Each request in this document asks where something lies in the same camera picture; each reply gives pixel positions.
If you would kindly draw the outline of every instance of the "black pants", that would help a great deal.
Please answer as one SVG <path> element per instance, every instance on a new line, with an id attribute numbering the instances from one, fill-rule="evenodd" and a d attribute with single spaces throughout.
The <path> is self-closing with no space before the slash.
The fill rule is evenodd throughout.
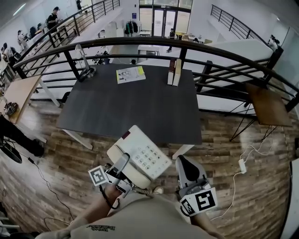
<path id="1" fill-rule="evenodd" d="M 57 36 L 58 36 L 58 38 L 59 38 L 59 40 L 60 40 L 60 41 L 62 41 L 62 40 L 63 40 L 63 38 L 61 38 L 61 36 L 60 36 L 60 33 L 59 33 L 59 32 L 57 33 Z"/>
<path id="2" fill-rule="evenodd" d="M 9 66 L 11 67 L 11 69 L 14 71 L 14 73 L 15 73 L 15 69 L 14 69 L 14 64 L 17 62 L 17 60 L 15 59 L 15 57 L 14 56 L 11 56 L 10 58 L 9 58 Z"/>
<path id="3" fill-rule="evenodd" d="M 43 155 L 44 149 L 37 141 L 27 138 L 13 123 L 5 119 L 3 115 L 0 115 L 0 138 L 3 139 L 3 136 L 16 141 L 36 157 Z"/>

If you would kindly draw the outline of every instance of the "window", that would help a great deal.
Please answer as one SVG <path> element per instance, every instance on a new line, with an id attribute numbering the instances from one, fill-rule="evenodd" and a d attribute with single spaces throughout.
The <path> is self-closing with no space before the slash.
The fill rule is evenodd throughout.
<path id="1" fill-rule="evenodd" d="M 140 8 L 140 22 L 142 30 L 150 30 L 152 24 L 153 10 L 151 8 Z"/>
<path id="2" fill-rule="evenodd" d="M 179 7 L 191 9 L 193 0 L 179 0 Z"/>
<path id="3" fill-rule="evenodd" d="M 139 4 L 152 5 L 153 0 L 139 0 Z"/>
<path id="4" fill-rule="evenodd" d="M 176 31 L 187 33 L 189 25 L 190 13 L 178 12 L 177 28 Z"/>
<path id="5" fill-rule="evenodd" d="M 166 5 L 166 6 L 172 6 L 177 7 L 178 6 L 178 0 L 154 0 L 155 5 Z"/>

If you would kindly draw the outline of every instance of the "wooden floor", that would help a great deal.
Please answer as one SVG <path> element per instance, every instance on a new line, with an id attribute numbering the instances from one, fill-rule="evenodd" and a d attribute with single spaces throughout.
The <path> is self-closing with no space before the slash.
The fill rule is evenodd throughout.
<path id="1" fill-rule="evenodd" d="M 76 216 L 99 194 L 87 171 L 110 161 L 106 151 L 116 139 L 84 135 L 94 145 L 94 150 L 88 150 L 55 127 L 60 110 L 51 102 L 32 102 L 22 117 L 24 124 L 48 139 L 43 158 L 35 158 L 25 149 L 16 147 L 22 154 L 32 157 L 60 200 Z M 240 117 L 202 112 L 203 143 L 186 154 L 203 164 L 210 183 L 216 187 L 219 206 L 209 213 L 211 218 L 221 215 L 232 202 L 233 175 L 239 172 L 240 154 L 248 144 L 258 148 L 267 129 L 254 123 L 240 137 L 229 142 L 240 121 Z M 264 142 L 261 152 L 267 153 L 273 141 L 268 156 L 253 152 L 246 164 L 248 172 L 235 177 L 234 206 L 225 216 L 213 221 L 225 237 L 278 238 L 287 207 L 289 161 L 294 159 L 294 138 L 299 135 L 299 122 L 294 115 L 292 122 L 293 128 L 278 127 L 273 138 L 270 136 Z M 159 146 L 169 157 L 180 147 Z M 173 195 L 178 186 L 174 165 L 157 179 L 156 185 L 164 186 L 165 193 Z M 68 210 L 48 190 L 37 168 L 25 157 L 23 164 L 17 164 L 0 154 L 0 189 L 4 187 L 7 196 L 3 203 L 8 215 L 24 231 L 47 231 L 44 217 L 71 221 Z M 51 230 L 65 226 L 52 219 L 47 219 L 47 224 Z"/>

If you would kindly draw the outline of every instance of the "ceiling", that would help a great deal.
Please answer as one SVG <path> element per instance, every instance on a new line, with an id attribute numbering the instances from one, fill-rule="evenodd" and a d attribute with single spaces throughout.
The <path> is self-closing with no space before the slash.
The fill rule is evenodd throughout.
<path id="1" fill-rule="evenodd" d="M 1 0 L 0 27 L 3 27 L 7 22 L 9 22 L 13 18 L 13 14 L 16 12 L 16 10 L 19 9 L 20 6 L 26 3 L 26 6 L 20 11 L 21 13 L 22 11 L 24 11 L 26 7 L 28 7 L 29 3 L 32 2 L 34 2 L 34 0 Z"/>

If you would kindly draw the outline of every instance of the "white cable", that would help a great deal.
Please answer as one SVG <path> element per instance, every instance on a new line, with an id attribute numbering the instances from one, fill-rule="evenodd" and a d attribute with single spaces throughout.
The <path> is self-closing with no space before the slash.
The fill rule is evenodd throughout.
<path id="1" fill-rule="evenodd" d="M 221 216 L 217 216 L 217 217 L 211 219 L 211 221 L 213 221 L 213 220 L 216 219 L 216 218 L 221 218 L 221 217 L 223 217 L 223 216 L 228 212 L 228 210 L 233 206 L 233 204 L 234 204 L 234 199 L 235 199 L 235 176 L 238 175 L 238 174 L 241 174 L 241 172 L 236 173 L 236 174 L 233 176 L 233 180 L 234 180 L 234 194 L 233 194 L 233 201 L 232 201 L 231 205 L 226 209 L 226 211 L 225 211 Z"/>
<path id="2" fill-rule="evenodd" d="M 246 150 L 247 150 L 247 148 L 248 147 L 252 147 L 253 148 L 253 150 L 251 150 L 250 152 L 249 152 L 249 154 L 247 155 L 247 157 L 246 157 L 246 160 L 244 161 L 244 163 L 246 163 L 247 162 L 247 160 L 248 160 L 248 157 L 249 157 L 249 155 L 251 154 L 251 152 L 253 152 L 253 151 L 256 151 L 258 154 L 260 154 L 260 155 L 264 155 L 264 156 L 268 156 L 269 155 L 269 153 L 270 153 L 270 151 L 271 151 L 271 149 L 272 149 L 272 146 L 273 146 L 273 134 L 272 134 L 272 143 L 271 143 L 271 147 L 270 147 L 270 149 L 269 149 L 269 151 L 268 151 L 268 153 L 266 153 L 266 154 L 263 154 L 263 153 L 260 153 L 259 152 L 259 150 L 261 149 L 261 147 L 262 147 L 262 144 L 265 142 L 265 140 L 266 139 L 264 139 L 263 140 L 263 142 L 261 143 L 261 145 L 260 145 L 260 148 L 259 149 L 256 149 L 255 147 L 253 147 L 252 145 L 247 145 L 247 147 L 246 147 L 246 149 L 245 149 L 245 151 L 244 151 L 244 153 L 246 152 Z"/>
<path id="3" fill-rule="evenodd" d="M 249 155 L 250 155 L 251 152 L 253 152 L 253 151 L 256 151 L 256 152 L 259 153 L 260 155 L 267 156 L 267 155 L 270 153 L 270 151 L 271 151 L 271 149 L 272 149 L 272 146 L 273 146 L 273 134 L 272 134 L 272 143 L 271 143 L 271 147 L 270 147 L 268 153 L 266 153 L 266 154 L 263 154 L 263 153 L 260 153 L 260 152 L 259 152 L 259 150 L 261 149 L 262 144 L 264 143 L 264 141 L 265 141 L 265 139 L 264 139 L 263 142 L 261 143 L 260 148 L 259 148 L 258 150 L 257 150 L 255 147 L 253 147 L 252 145 L 248 145 L 248 146 L 246 147 L 245 151 L 240 155 L 240 159 L 241 159 L 242 155 L 246 152 L 246 150 L 247 150 L 248 147 L 252 147 L 253 150 L 251 150 L 251 151 L 249 152 L 249 154 L 247 155 L 246 160 L 244 161 L 244 163 L 247 162 Z M 233 204 L 234 204 L 234 199 L 235 199 L 235 176 L 238 175 L 238 174 L 241 174 L 241 172 L 236 173 L 236 174 L 233 176 L 233 181 L 234 181 L 234 194 L 233 194 L 233 200 L 232 200 L 231 205 L 226 209 L 226 211 L 225 211 L 222 215 L 217 216 L 217 217 L 211 219 L 211 221 L 213 221 L 213 220 L 216 219 L 216 218 L 221 218 L 221 217 L 223 217 L 223 216 L 228 212 L 228 210 L 233 206 Z"/>

